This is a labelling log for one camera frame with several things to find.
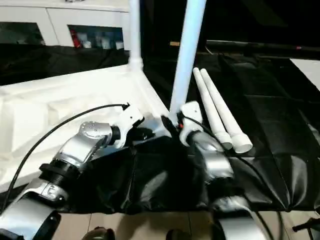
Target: black plastic sheet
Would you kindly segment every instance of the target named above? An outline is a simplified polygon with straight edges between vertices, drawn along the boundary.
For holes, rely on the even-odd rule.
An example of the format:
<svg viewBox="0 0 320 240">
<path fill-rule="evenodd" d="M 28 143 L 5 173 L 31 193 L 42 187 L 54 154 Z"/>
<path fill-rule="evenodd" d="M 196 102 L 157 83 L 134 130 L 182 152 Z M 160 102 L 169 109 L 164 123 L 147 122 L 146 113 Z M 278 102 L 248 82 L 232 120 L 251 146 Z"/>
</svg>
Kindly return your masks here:
<svg viewBox="0 0 320 240">
<path fill-rule="evenodd" d="M 123 51 L 30 46 L 8 49 L 6 46 L 0 56 L 3 85 L 128 60 Z M 253 207 L 260 211 L 319 208 L 320 147 L 309 127 L 320 131 L 317 88 L 289 59 L 197 55 L 194 65 L 207 69 L 253 143 L 253 149 L 242 157 L 258 169 L 272 194 L 250 168 L 231 159 L 236 181 Z M 144 72 L 167 107 L 175 69 L 172 60 L 144 61 Z M 188 93 L 188 101 L 192 100 L 201 103 L 193 77 Z M 194 154 L 178 141 L 161 137 L 93 161 L 79 178 L 64 211 L 135 214 L 206 210 L 209 204 Z"/>
</svg>

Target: white plastic tube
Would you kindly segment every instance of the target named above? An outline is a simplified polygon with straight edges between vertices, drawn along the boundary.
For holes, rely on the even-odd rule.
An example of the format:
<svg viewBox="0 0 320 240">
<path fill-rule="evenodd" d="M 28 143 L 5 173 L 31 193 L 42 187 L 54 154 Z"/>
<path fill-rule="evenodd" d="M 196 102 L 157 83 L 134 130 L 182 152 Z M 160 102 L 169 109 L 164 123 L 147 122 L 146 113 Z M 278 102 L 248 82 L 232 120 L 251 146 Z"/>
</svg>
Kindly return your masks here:
<svg viewBox="0 0 320 240">
<path fill-rule="evenodd" d="M 201 69 L 200 72 L 225 129 L 231 136 L 234 151 L 238 154 L 248 152 L 253 147 L 249 137 L 242 132 L 227 104 L 211 80 L 207 70 Z"/>
<path fill-rule="evenodd" d="M 140 71 L 143 67 L 140 43 L 140 0 L 130 0 L 130 42 L 130 70 Z"/>
<path fill-rule="evenodd" d="M 205 109 L 206 116 L 208 118 L 211 130 L 213 134 L 218 138 L 222 145 L 226 149 L 232 148 L 232 140 L 230 135 L 226 132 L 225 127 L 220 119 L 220 116 L 217 112 L 214 102 L 209 94 L 209 91 L 206 87 L 204 79 L 201 76 L 201 73 L 197 67 L 193 69 L 193 75 L 198 86 L 202 103 Z"/>
<path fill-rule="evenodd" d="M 178 113 L 186 103 L 205 7 L 206 0 L 188 0 L 186 4 L 170 103 L 172 114 Z"/>
</svg>

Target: white bracket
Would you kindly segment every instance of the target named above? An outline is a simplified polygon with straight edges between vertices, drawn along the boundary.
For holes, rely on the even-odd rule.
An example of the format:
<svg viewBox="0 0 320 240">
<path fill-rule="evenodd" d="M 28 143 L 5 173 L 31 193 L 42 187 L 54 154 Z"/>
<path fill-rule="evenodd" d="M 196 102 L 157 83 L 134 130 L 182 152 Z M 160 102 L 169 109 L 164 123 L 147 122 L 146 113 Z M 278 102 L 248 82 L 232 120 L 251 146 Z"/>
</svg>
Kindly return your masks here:
<svg viewBox="0 0 320 240">
<path fill-rule="evenodd" d="M 199 106 L 198 102 L 196 102 L 196 101 L 188 102 L 188 103 L 182 105 L 180 110 L 184 116 L 192 118 L 192 119 L 202 123 L 203 119 L 202 119 L 200 106 Z M 194 131 L 203 132 L 204 130 L 200 125 L 196 124 L 194 121 L 187 119 L 187 118 L 183 118 L 182 123 L 183 123 L 183 128 L 180 132 L 179 138 L 180 138 L 180 141 L 183 145 L 190 147 L 189 144 L 187 143 L 188 135 Z"/>
<path fill-rule="evenodd" d="M 120 130 L 120 139 L 116 140 L 113 145 L 116 149 L 120 149 L 125 145 L 127 133 L 137 121 L 143 118 L 144 116 L 139 109 L 134 106 L 129 106 L 120 114 L 118 121 L 114 124 Z"/>
</svg>

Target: tiled floor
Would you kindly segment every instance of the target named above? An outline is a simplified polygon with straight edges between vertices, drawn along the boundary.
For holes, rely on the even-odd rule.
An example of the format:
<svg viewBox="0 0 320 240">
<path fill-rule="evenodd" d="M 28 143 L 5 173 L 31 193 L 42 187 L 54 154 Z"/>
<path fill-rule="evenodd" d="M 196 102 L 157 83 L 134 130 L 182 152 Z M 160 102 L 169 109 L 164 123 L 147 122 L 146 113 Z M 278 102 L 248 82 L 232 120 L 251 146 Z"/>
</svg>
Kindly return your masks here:
<svg viewBox="0 0 320 240">
<path fill-rule="evenodd" d="M 279 221 L 275 212 L 260 212 L 275 239 L 279 236 Z M 314 212 L 293 211 L 282 213 L 285 231 L 283 240 L 308 240 L 306 230 L 293 232 L 293 226 L 306 222 L 309 218 L 320 218 Z M 165 240 L 171 229 L 180 229 L 192 235 L 192 240 L 211 240 L 210 225 L 213 220 L 207 212 L 166 212 L 125 215 L 94 213 L 87 215 L 63 214 L 62 221 L 53 240 L 81 240 L 95 227 L 114 230 L 116 240 Z"/>
</svg>

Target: black cable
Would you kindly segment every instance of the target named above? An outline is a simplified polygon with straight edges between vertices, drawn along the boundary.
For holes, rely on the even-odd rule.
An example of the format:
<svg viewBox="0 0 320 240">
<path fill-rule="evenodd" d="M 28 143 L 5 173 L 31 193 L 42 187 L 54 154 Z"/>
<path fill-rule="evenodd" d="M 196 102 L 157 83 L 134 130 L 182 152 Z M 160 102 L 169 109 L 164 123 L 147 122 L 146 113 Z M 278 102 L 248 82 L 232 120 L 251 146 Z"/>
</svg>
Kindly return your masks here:
<svg viewBox="0 0 320 240">
<path fill-rule="evenodd" d="M 88 114 L 88 113 L 91 113 L 93 111 L 96 111 L 96 110 L 99 110 L 99 109 L 104 109 L 104 108 L 110 108 L 110 107 L 126 107 L 127 105 L 126 104 L 108 104 L 108 105 L 102 105 L 102 106 L 97 106 L 97 107 L 94 107 L 94 108 L 91 108 L 91 109 L 88 109 L 86 111 L 83 111 L 77 115 L 74 115 L 66 120 L 64 120 L 63 122 L 59 123 L 58 125 L 56 125 L 54 128 L 52 128 L 50 131 L 48 131 L 43 137 L 41 137 L 31 148 L 30 150 L 26 153 L 26 155 L 24 156 L 24 158 L 22 159 L 19 167 L 17 168 L 15 174 L 14 174 L 14 177 L 10 183 L 10 186 L 8 188 L 8 191 L 6 192 L 6 196 L 5 196 L 5 199 L 4 199 L 4 202 L 3 202 L 3 205 L 2 205 L 2 209 L 1 209 L 1 213 L 4 212 L 4 210 L 6 209 L 7 207 L 7 204 L 8 204 L 8 201 L 9 201 L 9 198 L 10 198 L 10 195 L 11 195 L 11 192 L 12 190 L 14 189 L 14 186 L 16 184 L 16 181 L 18 179 L 18 176 L 21 172 L 21 169 L 23 168 L 24 164 L 26 163 L 27 159 L 30 157 L 31 153 L 36 149 L 36 147 L 42 143 L 49 135 L 51 135 L 53 132 L 55 132 L 58 128 L 60 128 L 61 126 L 67 124 L 68 122 L 78 118 L 78 117 L 81 117 L 85 114 Z"/>
<path fill-rule="evenodd" d="M 281 212 L 276 212 L 279 221 L 279 240 L 284 239 L 284 220 L 282 218 Z"/>
<path fill-rule="evenodd" d="M 314 236 L 312 235 L 311 229 L 308 228 L 307 231 L 308 231 L 308 235 L 309 235 L 310 240 L 314 240 Z"/>
<path fill-rule="evenodd" d="M 189 119 L 191 121 L 193 121 L 194 123 L 198 124 L 199 126 L 201 126 L 203 128 L 203 130 L 208 134 L 210 135 L 210 137 L 212 137 L 213 139 L 215 139 L 218 144 L 220 144 L 220 146 L 222 147 L 222 149 L 224 150 L 224 152 L 226 154 L 229 153 L 229 150 L 226 149 L 223 144 L 220 142 L 220 140 L 212 133 L 212 131 L 206 127 L 204 124 L 202 124 L 201 122 L 191 118 L 191 117 L 188 117 L 188 116 L 185 116 L 185 115 L 182 115 L 184 118 L 186 119 Z M 267 182 L 264 180 L 264 178 L 262 177 L 262 175 L 259 173 L 259 171 L 252 165 L 250 164 L 249 162 L 247 162 L 246 160 L 244 160 L 243 158 L 241 158 L 240 156 L 236 155 L 235 156 L 239 161 L 241 161 L 242 163 L 244 163 L 245 165 L 247 165 L 251 170 L 253 170 L 255 172 L 255 174 L 259 177 L 260 181 L 262 182 L 262 184 L 264 185 L 264 187 L 269 191 L 269 193 L 271 194 L 271 196 L 273 196 L 273 193 L 272 191 L 270 190 L 270 188 L 268 187 L 268 184 Z M 244 195 L 244 198 L 247 200 L 247 202 L 252 205 L 252 202 L 249 200 L 249 198 Z M 279 219 L 279 240 L 283 240 L 283 230 L 284 230 L 284 222 L 283 222 L 283 218 L 281 216 L 281 213 L 280 212 L 276 212 L 277 215 L 278 215 L 278 219 Z M 260 222 L 262 223 L 264 229 L 266 230 L 269 238 L 271 240 L 274 240 L 274 236 L 272 235 L 271 231 L 270 231 L 270 228 L 268 227 L 267 223 L 265 222 L 265 220 L 263 219 L 263 217 L 261 216 L 261 214 L 258 212 L 258 211 L 255 211 L 255 214 L 257 215 L 257 217 L 259 218 Z"/>
<path fill-rule="evenodd" d="M 258 219 L 259 219 L 260 223 L 262 224 L 263 228 L 266 230 L 266 233 L 268 234 L 270 240 L 275 240 L 274 236 L 273 236 L 272 233 L 271 233 L 270 228 L 268 227 L 266 221 L 265 221 L 264 218 L 261 216 L 261 214 L 260 214 L 258 211 L 256 211 L 255 214 L 256 214 L 256 216 L 258 217 Z"/>
</svg>

